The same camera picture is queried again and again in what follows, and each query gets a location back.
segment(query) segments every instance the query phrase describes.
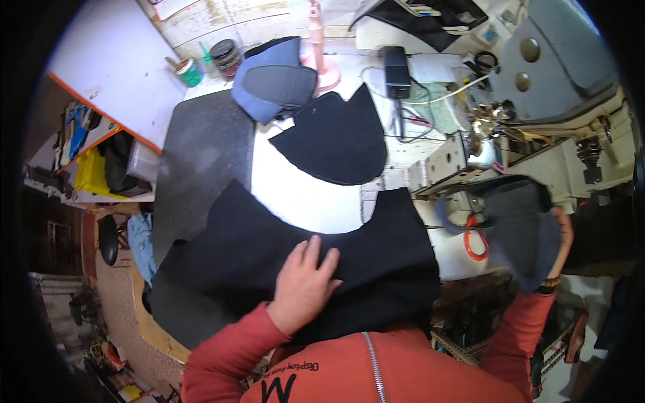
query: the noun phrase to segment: green cup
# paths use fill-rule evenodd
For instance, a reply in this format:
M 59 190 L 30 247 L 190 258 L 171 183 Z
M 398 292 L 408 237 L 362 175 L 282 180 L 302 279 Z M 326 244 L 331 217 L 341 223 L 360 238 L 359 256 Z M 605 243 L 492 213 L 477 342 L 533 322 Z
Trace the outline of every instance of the green cup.
M 201 74 L 197 70 L 197 65 L 191 58 L 183 59 L 177 65 L 175 70 L 181 79 L 189 86 L 194 87 L 201 81 Z

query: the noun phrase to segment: orange sweatshirt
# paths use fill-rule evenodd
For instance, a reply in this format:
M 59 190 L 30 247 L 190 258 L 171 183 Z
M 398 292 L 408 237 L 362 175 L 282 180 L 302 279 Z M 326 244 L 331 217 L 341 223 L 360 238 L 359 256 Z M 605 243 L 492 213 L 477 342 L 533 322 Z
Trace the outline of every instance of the orange sweatshirt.
M 249 391 L 240 380 L 289 341 L 266 303 L 193 350 L 182 400 L 199 402 L 532 402 L 530 358 L 555 294 L 519 293 L 479 368 L 432 350 L 418 328 L 354 333 L 306 346 Z

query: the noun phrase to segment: person's right hand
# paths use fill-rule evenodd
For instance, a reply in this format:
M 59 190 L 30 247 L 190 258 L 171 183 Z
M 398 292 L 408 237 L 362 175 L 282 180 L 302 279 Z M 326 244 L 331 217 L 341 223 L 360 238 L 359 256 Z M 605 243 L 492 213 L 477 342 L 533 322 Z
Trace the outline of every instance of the person's right hand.
M 562 207 L 556 206 L 551 209 L 551 214 L 555 216 L 560 224 L 560 251 L 555 258 L 551 271 L 546 276 L 547 279 L 554 279 L 560 275 L 573 244 L 573 228 L 567 213 L 564 212 Z
M 320 268 L 318 258 L 321 238 L 314 235 L 302 241 L 286 258 L 275 280 L 275 295 L 266 310 L 275 326 L 286 336 L 293 335 L 311 322 L 324 308 L 341 280 L 332 275 L 338 265 L 340 252 L 329 249 Z

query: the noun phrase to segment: gold bracelet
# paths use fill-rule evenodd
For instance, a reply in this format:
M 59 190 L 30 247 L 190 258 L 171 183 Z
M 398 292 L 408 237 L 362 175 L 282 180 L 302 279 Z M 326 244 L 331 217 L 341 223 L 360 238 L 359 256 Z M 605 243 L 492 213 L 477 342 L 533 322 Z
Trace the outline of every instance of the gold bracelet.
M 554 279 L 546 279 L 542 282 L 542 287 L 557 287 L 562 284 L 562 279 L 560 276 L 555 277 Z

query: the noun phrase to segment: power adapter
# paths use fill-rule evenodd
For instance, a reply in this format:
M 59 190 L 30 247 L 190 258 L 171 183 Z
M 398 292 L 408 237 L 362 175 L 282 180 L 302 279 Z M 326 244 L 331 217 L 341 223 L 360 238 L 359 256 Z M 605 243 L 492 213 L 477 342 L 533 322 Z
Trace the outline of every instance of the power adapter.
M 390 99 L 410 97 L 410 71 L 405 49 L 401 46 L 384 46 L 379 50 L 385 69 L 386 94 Z

